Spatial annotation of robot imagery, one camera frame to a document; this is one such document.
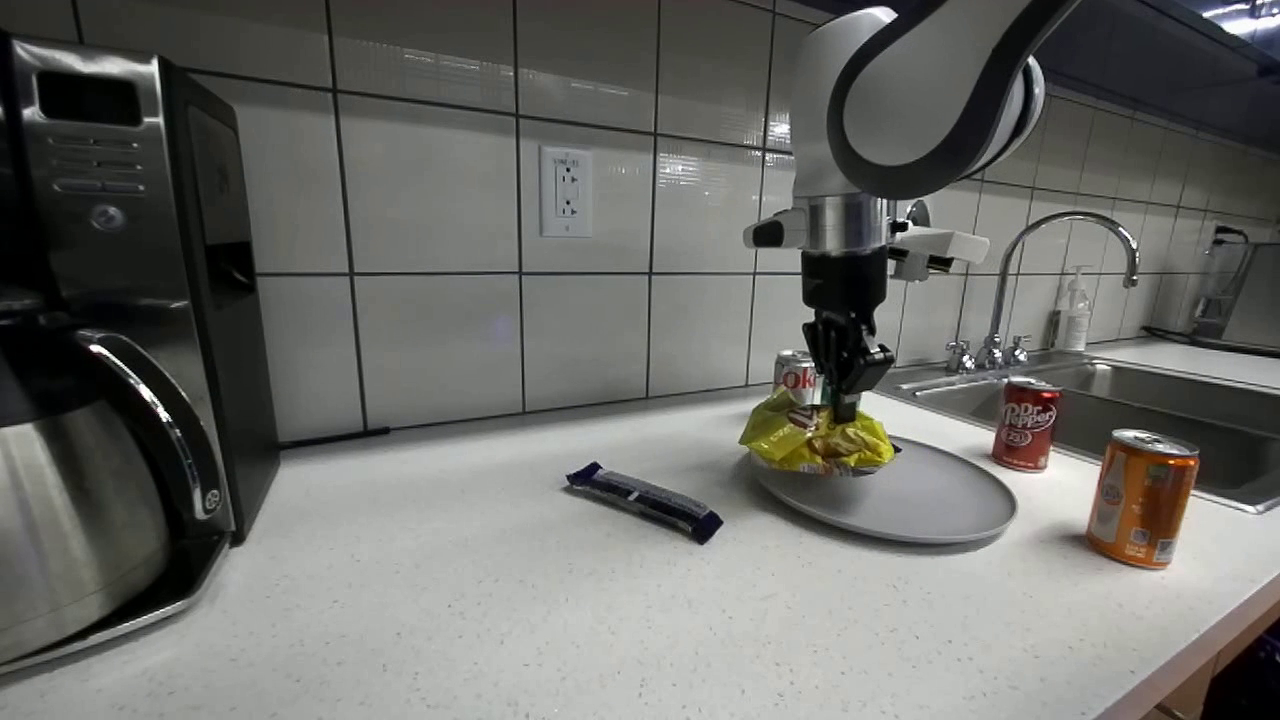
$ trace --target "electrical outlet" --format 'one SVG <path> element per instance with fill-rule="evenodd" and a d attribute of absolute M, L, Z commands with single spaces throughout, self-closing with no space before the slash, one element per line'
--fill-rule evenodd
<path fill-rule="evenodd" d="M 593 236 L 593 153 L 546 148 L 546 236 Z"/>

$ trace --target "white tile wall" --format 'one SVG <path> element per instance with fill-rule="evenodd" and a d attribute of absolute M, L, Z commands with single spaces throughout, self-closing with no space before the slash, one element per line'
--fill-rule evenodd
<path fill-rule="evenodd" d="M 546 236 L 546 148 L 593 153 L 593 236 Z M 522 196 L 527 273 L 649 273 L 649 136 L 523 119 Z"/>
<path fill-rule="evenodd" d="M 348 273 L 330 90 L 204 81 L 237 103 L 260 273 Z"/>
<path fill-rule="evenodd" d="M 649 276 L 527 276 L 527 409 L 644 395 Z"/>
<path fill-rule="evenodd" d="M 81 0 L 91 43 L 168 51 L 241 113 L 290 439 L 768 379 L 807 316 L 801 259 L 745 226 L 791 204 L 788 57 L 823 18 L 801 0 Z M 0 24 L 77 36 L 71 0 L 4 0 Z M 550 143 L 593 153 L 583 238 L 539 236 Z M 1183 318 L 1218 222 L 1280 236 L 1280 158 L 1052 90 L 1006 165 L 933 196 L 991 256 L 893 283 L 886 342 L 910 363 L 978 342 L 999 250 L 1056 208 L 1123 220 L 1140 286 L 1111 238 L 1052 222 L 1008 329 L 1039 338 L 1083 263 L 1092 334 L 1135 334 Z"/>
<path fill-rule="evenodd" d="M 653 127 L 657 0 L 522 0 L 522 108 Z"/>
<path fill-rule="evenodd" d="M 343 101 L 359 273 L 518 273 L 518 119 Z"/>
<path fill-rule="evenodd" d="M 512 0 L 334 0 L 335 85 L 518 108 Z"/>
<path fill-rule="evenodd" d="M 522 410 L 518 276 L 359 276 L 370 429 Z"/>

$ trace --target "soda can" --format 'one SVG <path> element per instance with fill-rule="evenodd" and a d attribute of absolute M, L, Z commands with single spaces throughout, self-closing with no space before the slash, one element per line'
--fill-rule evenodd
<path fill-rule="evenodd" d="M 1118 429 L 1092 492 L 1088 545 L 1132 566 L 1168 566 L 1195 475 L 1194 444 Z"/>
<path fill-rule="evenodd" d="M 807 350 L 783 349 L 771 361 L 771 391 L 788 391 L 795 405 L 821 405 L 821 377 Z"/>
<path fill-rule="evenodd" d="M 1044 471 L 1065 391 L 1036 377 L 1008 377 L 991 461 L 1019 471 Z"/>

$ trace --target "gray plate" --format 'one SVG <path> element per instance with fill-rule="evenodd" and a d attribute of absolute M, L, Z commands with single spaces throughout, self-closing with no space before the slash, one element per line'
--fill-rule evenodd
<path fill-rule="evenodd" d="M 751 467 L 788 506 L 893 545 L 989 545 L 1018 516 L 1014 492 L 966 457 L 918 439 L 898 447 L 900 457 L 876 475 Z"/>

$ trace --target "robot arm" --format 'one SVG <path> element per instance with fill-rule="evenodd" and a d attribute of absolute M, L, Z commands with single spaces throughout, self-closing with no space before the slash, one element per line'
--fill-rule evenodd
<path fill-rule="evenodd" d="M 1008 154 L 1044 108 L 1036 43 L 1075 0 L 898 0 L 817 28 L 795 57 L 795 208 L 747 242 L 801 247 L 807 350 L 836 419 L 876 388 L 887 259 L 982 259 L 966 231 L 922 231 L 905 200 L 933 196 Z"/>

